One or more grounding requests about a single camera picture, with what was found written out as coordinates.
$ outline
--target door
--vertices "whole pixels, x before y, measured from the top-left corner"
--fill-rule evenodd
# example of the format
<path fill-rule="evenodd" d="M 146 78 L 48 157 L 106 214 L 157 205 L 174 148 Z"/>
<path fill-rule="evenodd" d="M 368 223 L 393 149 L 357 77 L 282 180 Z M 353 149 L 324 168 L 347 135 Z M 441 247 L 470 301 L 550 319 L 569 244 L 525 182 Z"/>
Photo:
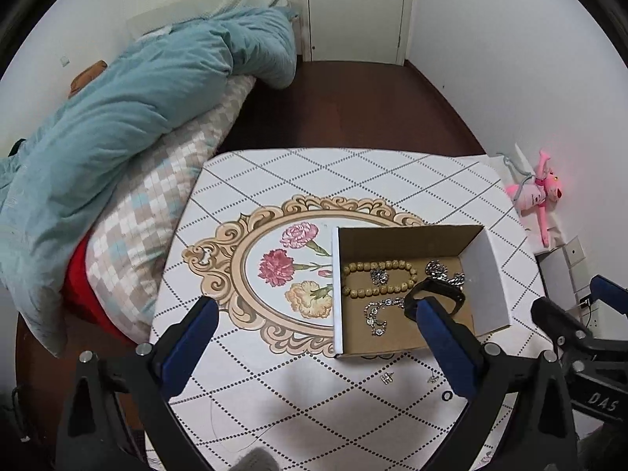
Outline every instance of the door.
<path fill-rule="evenodd" d="M 404 0 L 310 0 L 312 60 L 397 62 Z"/>

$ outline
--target bed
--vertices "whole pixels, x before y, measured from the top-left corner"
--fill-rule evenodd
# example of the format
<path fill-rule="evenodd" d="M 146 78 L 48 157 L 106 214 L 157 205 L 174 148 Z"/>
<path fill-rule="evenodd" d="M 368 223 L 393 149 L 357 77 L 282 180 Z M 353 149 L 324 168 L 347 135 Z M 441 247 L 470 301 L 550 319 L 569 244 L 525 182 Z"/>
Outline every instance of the bed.
<path fill-rule="evenodd" d="M 148 341 L 178 220 L 205 161 L 225 139 L 255 83 L 230 77 L 218 106 L 164 135 L 129 164 L 65 277 L 65 306 L 124 341 Z"/>

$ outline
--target power strip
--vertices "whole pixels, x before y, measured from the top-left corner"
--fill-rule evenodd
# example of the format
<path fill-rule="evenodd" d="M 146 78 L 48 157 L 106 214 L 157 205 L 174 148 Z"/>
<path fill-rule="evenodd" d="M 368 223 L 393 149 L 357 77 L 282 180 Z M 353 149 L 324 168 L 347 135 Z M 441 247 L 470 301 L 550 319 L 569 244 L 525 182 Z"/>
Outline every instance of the power strip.
<path fill-rule="evenodd" d="M 589 306 L 588 299 L 579 305 L 580 321 L 595 338 L 604 340 L 628 340 L 628 318 L 601 301 Z"/>
<path fill-rule="evenodd" d="M 600 305 L 601 302 L 599 301 L 590 304 L 589 300 L 586 298 L 579 302 L 580 321 L 593 333 L 593 336 L 596 338 L 600 338 L 599 333 L 602 329 L 598 317 Z"/>

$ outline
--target pendant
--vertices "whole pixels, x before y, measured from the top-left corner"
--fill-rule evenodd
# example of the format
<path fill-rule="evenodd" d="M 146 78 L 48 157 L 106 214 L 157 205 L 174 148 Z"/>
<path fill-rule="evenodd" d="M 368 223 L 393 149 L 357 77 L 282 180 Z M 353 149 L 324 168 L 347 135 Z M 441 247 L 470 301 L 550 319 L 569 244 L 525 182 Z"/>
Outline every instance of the pendant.
<path fill-rule="evenodd" d="M 458 287 L 462 290 L 462 286 L 465 284 L 465 274 L 463 272 L 457 272 L 452 277 L 449 277 L 449 270 L 446 265 L 443 265 L 438 260 L 432 260 L 425 266 L 425 274 L 428 276 L 446 281 L 454 287 Z"/>
<path fill-rule="evenodd" d="M 373 281 L 373 285 L 378 287 L 380 285 L 386 285 L 388 283 L 388 273 L 379 267 L 371 269 L 371 281 Z"/>

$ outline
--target beaded bracelet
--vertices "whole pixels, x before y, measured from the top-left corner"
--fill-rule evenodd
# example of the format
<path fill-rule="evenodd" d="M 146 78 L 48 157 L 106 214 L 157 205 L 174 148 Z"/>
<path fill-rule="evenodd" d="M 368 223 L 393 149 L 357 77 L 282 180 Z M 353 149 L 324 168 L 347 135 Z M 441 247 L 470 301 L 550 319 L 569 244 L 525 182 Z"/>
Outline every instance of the beaded bracelet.
<path fill-rule="evenodd" d="M 387 270 L 401 269 L 407 270 L 410 274 L 410 278 L 404 281 L 400 285 L 386 285 L 388 283 Z M 347 276 L 356 271 L 371 272 L 371 281 L 373 281 L 373 288 L 369 289 L 350 289 L 345 285 Z M 371 296 L 385 296 L 387 294 L 399 294 L 400 292 L 406 292 L 416 284 L 419 276 L 416 273 L 416 269 L 410 262 L 404 260 L 382 261 L 382 262 L 351 262 L 349 265 L 345 265 L 342 269 L 342 294 L 350 296 L 352 299 L 356 298 L 369 298 Z"/>

